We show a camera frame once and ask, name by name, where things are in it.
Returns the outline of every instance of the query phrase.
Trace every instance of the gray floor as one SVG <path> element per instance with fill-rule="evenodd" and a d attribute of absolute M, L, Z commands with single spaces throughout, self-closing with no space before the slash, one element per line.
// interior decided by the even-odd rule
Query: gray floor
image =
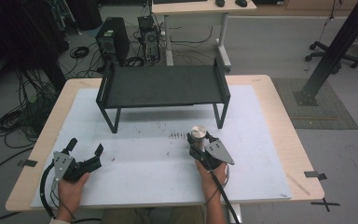
<path fill-rule="evenodd" d="M 310 77 L 319 59 L 306 63 L 304 57 L 311 53 L 309 45 L 319 39 L 324 22 L 325 18 L 230 18 L 226 38 L 227 53 L 232 62 L 230 74 Z M 341 18 L 331 21 L 324 30 L 322 41 L 329 44 L 343 22 Z M 215 26 L 213 37 L 198 48 L 174 46 L 175 63 L 212 63 L 210 57 L 214 56 L 214 39 L 218 37 L 219 28 Z M 201 40 L 208 34 L 208 26 L 174 30 L 176 40 Z M 89 33 L 70 35 L 70 39 L 70 49 L 87 46 L 94 41 Z M 352 46 L 350 53 L 358 55 L 358 43 Z M 60 60 L 67 68 L 75 63 L 68 58 L 68 52 Z M 90 57 L 76 71 L 89 67 L 86 61 L 89 62 Z M 352 69 L 349 63 L 343 62 L 339 73 L 330 76 L 328 81 L 358 124 L 358 67 Z M 18 80 L 7 66 L 0 73 L 0 117 L 19 104 L 17 89 Z M 327 176 L 322 181 L 325 199 L 329 203 L 339 203 L 340 206 L 330 206 L 331 211 L 327 212 L 324 206 L 311 205 L 310 202 L 244 204 L 241 210 L 245 223 L 358 223 L 358 131 L 296 131 L 314 169 Z M 26 143 L 21 133 L 13 133 L 7 141 L 15 146 Z M 0 162 L 19 151 L 6 147 L 4 139 L 0 137 Z M 21 172 L 17 163 L 25 160 L 28 155 L 22 154 L 0 168 L 0 216 L 7 213 L 7 197 Z M 154 210 L 152 217 L 157 219 L 155 223 L 164 223 L 167 211 Z M 100 217 L 101 211 L 82 210 L 78 216 Z M 0 221 L 46 222 L 48 216 L 45 212 L 22 213 Z"/>

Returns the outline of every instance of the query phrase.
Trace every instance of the power cord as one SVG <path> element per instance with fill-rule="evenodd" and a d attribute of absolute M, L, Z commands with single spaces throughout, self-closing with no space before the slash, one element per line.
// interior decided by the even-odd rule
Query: power cord
<path fill-rule="evenodd" d="M 20 152 L 14 154 L 13 156 L 11 156 L 11 157 L 7 158 L 6 160 L 2 161 L 2 162 L 0 163 L 0 167 L 1 167 L 3 164 L 5 164 L 6 162 L 10 161 L 11 159 L 13 159 L 13 158 L 19 156 L 20 154 L 22 154 L 22 153 L 24 153 L 24 152 L 30 151 L 30 150 L 32 150 L 32 149 L 33 149 L 33 147 L 29 147 L 29 148 L 27 148 L 27 149 L 24 149 L 23 151 L 20 151 Z M 7 217 L 15 216 L 15 215 L 17 215 L 17 214 L 19 214 L 19 212 L 14 212 L 14 213 L 10 213 L 10 214 L 1 216 L 1 217 L 0 217 L 0 220 L 2 220 L 2 219 L 4 219 L 4 218 L 7 218 Z"/>

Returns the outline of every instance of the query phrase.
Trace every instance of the table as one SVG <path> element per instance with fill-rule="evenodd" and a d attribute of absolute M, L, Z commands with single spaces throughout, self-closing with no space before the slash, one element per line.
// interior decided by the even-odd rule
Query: table
<path fill-rule="evenodd" d="M 233 0 L 227 0 L 224 7 L 218 7 L 214 0 L 208 0 L 205 2 L 189 2 L 189 3 L 171 3 L 171 4 L 157 4 L 152 5 L 152 12 L 156 15 L 164 15 L 164 27 L 166 36 L 166 58 L 167 65 L 173 65 L 172 58 L 172 45 L 170 38 L 170 26 L 171 19 L 177 18 L 179 15 L 185 15 L 185 18 L 180 18 L 180 21 L 190 21 L 192 24 L 197 24 L 200 21 L 215 20 L 218 16 L 221 19 L 220 24 L 222 28 L 220 30 L 220 38 L 216 40 L 218 51 L 223 59 L 224 65 L 227 69 L 231 67 L 231 62 L 227 56 L 227 52 L 224 46 L 226 28 L 228 21 L 228 14 L 230 12 L 241 12 L 244 10 L 256 9 L 255 4 L 252 1 L 248 1 L 247 7 L 239 7 Z"/>
<path fill-rule="evenodd" d="M 277 150 L 287 183 L 292 192 L 291 201 L 311 201 L 324 197 L 324 190 L 315 177 L 307 178 L 305 171 L 313 171 L 310 160 L 298 139 L 271 79 L 264 75 L 226 76 L 228 85 L 252 85 L 259 100 L 269 133 Z M 29 160 L 45 161 L 54 147 L 57 135 L 71 109 L 79 89 L 98 88 L 100 78 L 71 79 L 62 90 L 57 104 L 34 146 Z M 31 201 L 43 173 L 44 163 L 24 167 L 6 204 L 8 211 L 31 211 Z"/>

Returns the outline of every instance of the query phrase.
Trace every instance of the chair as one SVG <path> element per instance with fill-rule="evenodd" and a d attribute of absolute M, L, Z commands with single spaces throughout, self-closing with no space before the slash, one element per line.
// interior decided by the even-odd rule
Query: chair
<path fill-rule="evenodd" d="M 324 44 L 322 44 L 321 42 L 319 41 L 315 41 L 315 43 L 311 44 L 310 45 L 310 49 L 316 49 L 316 47 L 319 47 L 320 49 L 324 50 L 324 51 L 327 51 L 328 50 L 328 47 Z M 325 52 L 313 52 L 312 54 L 310 55 L 307 55 L 305 57 L 305 61 L 306 62 L 310 62 L 312 60 L 313 57 L 323 57 L 325 54 Z M 348 54 L 345 54 L 342 59 L 345 59 L 345 60 L 348 60 L 348 61 L 351 61 L 353 62 L 353 64 L 351 64 L 351 67 L 352 68 L 355 68 L 358 66 L 358 58 L 357 57 L 353 57 L 351 55 L 348 55 Z M 334 67 L 334 69 L 331 71 L 331 74 L 336 74 L 338 73 L 339 69 L 341 69 L 341 62 L 338 62 L 336 67 Z"/>

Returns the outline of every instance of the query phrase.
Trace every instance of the hand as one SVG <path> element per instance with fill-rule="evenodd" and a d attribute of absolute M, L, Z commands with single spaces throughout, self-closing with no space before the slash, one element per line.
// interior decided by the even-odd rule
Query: hand
<path fill-rule="evenodd" d="M 199 161 L 196 161 L 197 169 L 201 175 L 201 186 L 204 193 L 205 201 L 219 201 L 220 203 L 220 191 L 217 190 L 217 186 L 212 179 L 212 175 L 202 166 Z M 213 170 L 213 173 L 216 175 L 220 184 L 224 184 L 226 180 L 226 164 L 220 164 L 216 169 Z"/>
<path fill-rule="evenodd" d="M 58 195 L 60 205 L 58 208 L 57 219 L 72 222 L 72 216 L 80 205 L 82 191 L 89 179 L 90 173 L 83 174 L 80 179 L 71 183 L 64 179 L 58 183 Z"/>

